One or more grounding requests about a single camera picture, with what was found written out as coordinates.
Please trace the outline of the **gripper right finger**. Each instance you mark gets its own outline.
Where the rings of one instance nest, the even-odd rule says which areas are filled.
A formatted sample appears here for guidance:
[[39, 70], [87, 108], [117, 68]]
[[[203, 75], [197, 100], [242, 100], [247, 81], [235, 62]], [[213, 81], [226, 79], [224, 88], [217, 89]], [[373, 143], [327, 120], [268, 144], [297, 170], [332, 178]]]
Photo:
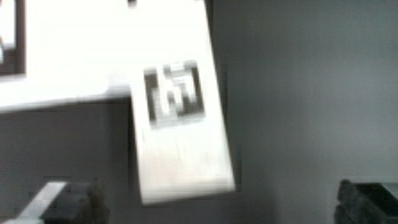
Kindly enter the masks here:
[[398, 224], [398, 183], [354, 183], [338, 190], [334, 224]]

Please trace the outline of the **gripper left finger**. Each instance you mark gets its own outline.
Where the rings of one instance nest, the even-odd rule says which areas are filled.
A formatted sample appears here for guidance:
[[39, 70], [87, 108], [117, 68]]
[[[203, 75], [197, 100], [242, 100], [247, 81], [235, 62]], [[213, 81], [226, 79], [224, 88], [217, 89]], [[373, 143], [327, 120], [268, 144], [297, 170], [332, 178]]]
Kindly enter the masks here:
[[7, 224], [110, 224], [98, 182], [48, 182]]

